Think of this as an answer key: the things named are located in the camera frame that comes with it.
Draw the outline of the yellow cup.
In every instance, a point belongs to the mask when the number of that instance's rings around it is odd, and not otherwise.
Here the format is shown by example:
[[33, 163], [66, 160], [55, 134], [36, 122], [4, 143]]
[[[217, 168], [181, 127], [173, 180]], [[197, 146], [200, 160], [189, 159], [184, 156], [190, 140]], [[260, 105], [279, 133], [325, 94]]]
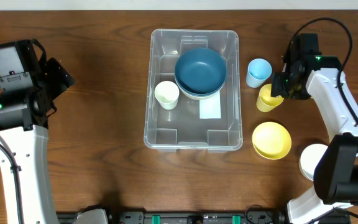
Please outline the yellow cup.
[[266, 84], [259, 90], [256, 107], [261, 112], [269, 112], [281, 105], [284, 98], [281, 96], [271, 96], [272, 84]]

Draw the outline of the dark blue bowl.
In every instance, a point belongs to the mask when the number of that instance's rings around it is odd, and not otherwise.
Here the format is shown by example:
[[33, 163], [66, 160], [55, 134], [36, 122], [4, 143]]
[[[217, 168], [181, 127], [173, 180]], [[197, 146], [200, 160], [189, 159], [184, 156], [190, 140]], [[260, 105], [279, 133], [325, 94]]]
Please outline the dark blue bowl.
[[225, 80], [213, 80], [213, 79], [206, 79], [206, 80], [188, 80], [183, 82], [181, 80], [175, 79], [178, 87], [182, 87], [189, 93], [195, 95], [209, 95], [220, 91], [221, 88], [225, 85]]
[[227, 67], [219, 53], [208, 48], [188, 50], [176, 62], [175, 79], [188, 80], [225, 80]]

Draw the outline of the cream green bowl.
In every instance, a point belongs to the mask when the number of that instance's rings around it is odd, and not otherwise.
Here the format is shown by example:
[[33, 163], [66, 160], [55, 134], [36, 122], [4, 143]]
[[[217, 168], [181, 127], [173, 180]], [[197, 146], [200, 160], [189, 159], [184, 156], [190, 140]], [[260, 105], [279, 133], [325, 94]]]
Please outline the cream green bowl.
[[195, 94], [189, 93], [180, 86], [179, 86], [179, 89], [185, 96], [191, 98], [192, 100], [206, 100], [206, 99], [212, 98], [212, 97], [220, 94], [220, 91], [217, 91], [217, 92], [209, 94], [209, 95], [200, 96], [200, 95], [195, 95]]

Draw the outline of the cream white cup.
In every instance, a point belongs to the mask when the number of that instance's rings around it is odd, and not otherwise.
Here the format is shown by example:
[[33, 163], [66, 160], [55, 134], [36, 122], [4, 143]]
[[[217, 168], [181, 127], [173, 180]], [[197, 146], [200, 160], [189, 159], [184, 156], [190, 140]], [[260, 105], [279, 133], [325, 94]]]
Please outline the cream white cup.
[[179, 95], [178, 86], [171, 81], [160, 82], [154, 90], [155, 98], [165, 110], [172, 110], [176, 107]]

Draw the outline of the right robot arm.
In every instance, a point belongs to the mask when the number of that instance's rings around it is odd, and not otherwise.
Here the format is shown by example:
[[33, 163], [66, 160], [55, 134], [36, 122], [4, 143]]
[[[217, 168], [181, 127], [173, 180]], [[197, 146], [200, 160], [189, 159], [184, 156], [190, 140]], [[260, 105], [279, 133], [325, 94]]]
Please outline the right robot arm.
[[317, 34], [296, 35], [273, 74], [272, 96], [313, 99], [323, 118], [329, 146], [313, 174], [313, 186], [287, 203], [288, 223], [314, 223], [358, 205], [358, 105], [337, 57], [319, 51]]

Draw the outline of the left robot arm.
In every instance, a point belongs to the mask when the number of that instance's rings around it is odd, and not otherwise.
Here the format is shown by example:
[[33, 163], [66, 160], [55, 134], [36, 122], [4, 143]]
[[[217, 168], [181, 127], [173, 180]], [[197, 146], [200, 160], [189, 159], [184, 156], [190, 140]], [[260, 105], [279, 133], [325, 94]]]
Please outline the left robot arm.
[[74, 79], [36, 40], [0, 44], [0, 170], [8, 223], [110, 223], [108, 209], [57, 215], [47, 162], [54, 99]]

